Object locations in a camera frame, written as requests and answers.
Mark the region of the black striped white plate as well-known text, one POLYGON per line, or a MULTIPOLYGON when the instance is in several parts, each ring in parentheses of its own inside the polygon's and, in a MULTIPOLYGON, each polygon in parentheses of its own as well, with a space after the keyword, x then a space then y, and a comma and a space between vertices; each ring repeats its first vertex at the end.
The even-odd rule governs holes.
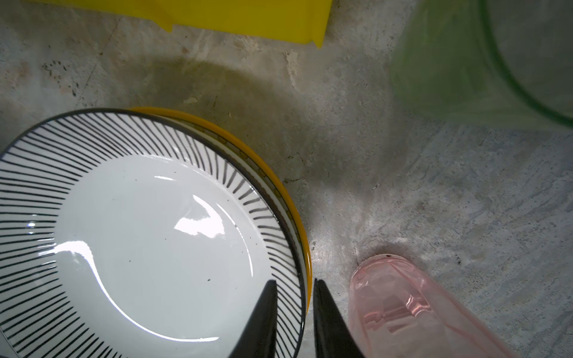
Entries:
POLYGON ((304 269, 273 188, 193 125, 77 110, 1 153, 4 357, 227 357, 269 280, 296 357, 304 269))

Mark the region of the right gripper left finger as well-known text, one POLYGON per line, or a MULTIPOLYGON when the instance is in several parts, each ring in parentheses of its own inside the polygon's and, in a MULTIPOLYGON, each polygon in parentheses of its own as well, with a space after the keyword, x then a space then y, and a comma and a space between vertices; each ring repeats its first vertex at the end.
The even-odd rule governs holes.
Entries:
POLYGON ((277 283, 275 280, 269 280, 229 358, 273 358, 276 347, 277 318, 277 283))

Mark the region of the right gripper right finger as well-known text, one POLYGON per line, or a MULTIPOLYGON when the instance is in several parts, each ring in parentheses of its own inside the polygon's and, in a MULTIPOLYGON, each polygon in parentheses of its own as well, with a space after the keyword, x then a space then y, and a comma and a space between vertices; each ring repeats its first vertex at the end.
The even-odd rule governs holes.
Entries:
POLYGON ((324 280, 314 280, 313 321, 317 358, 364 358, 324 280))

